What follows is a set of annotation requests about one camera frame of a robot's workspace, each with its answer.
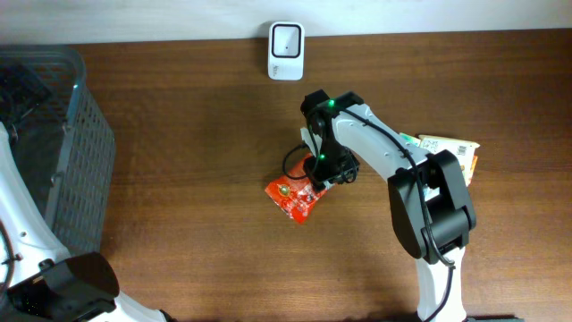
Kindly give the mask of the orange small carton box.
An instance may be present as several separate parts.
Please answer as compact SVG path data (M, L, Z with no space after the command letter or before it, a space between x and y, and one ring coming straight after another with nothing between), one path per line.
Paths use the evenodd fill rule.
M469 183L472 181L473 175L474 175L474 173L475 173L475 168L476 168L477 160L478 160L478 156L477 156L477 155L474 155L474 156L473 156L473 159L472 159L471 166L470 166L470 168L469 168L469 170L468 170L468 173L467 173L467 181L468 181Z

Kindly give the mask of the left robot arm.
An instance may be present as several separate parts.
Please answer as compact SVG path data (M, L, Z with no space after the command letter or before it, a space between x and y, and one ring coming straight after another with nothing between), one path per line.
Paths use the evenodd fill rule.
M169 319L123 292L99 250L114 152L82 62L2 56L2 320Z

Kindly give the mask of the red snack bag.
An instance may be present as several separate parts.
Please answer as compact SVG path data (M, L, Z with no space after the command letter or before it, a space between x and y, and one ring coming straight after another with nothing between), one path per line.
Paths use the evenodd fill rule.
M306 174L306 161L314 156L306 153L295 165L287 167L286 174L269 182L265 187L267 196L294 222L304 224L317 202L334 187L332 183L315 186Z

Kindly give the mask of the green tissue pack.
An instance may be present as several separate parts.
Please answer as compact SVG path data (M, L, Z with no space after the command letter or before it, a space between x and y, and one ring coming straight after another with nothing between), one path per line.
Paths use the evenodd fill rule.
M402 137L409 145L419 147L421 144L421 140L415 136L411 136L411 135L408 135L406 133L401 132L400 137Z

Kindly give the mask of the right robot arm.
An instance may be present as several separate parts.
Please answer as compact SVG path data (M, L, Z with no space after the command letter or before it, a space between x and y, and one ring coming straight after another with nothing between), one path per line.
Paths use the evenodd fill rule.
M306 178L318 190L350 183L365 161L387 183L393 231L415 260L421 321L466 321L461 264L476 214L458 159L407 142L353 92L305 96Z

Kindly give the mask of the yellow snack bag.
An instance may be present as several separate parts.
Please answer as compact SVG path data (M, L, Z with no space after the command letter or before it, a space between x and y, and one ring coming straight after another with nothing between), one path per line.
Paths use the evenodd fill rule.
M467 181L467 173L471 166L475 151L480 145L474 141L459 140L452 138L445 138L433 135L420 135L421 140L420 148L424 148L433 154L437 154L443 150L451 152L458 160L462 174L465 179L466 186L470 183Z

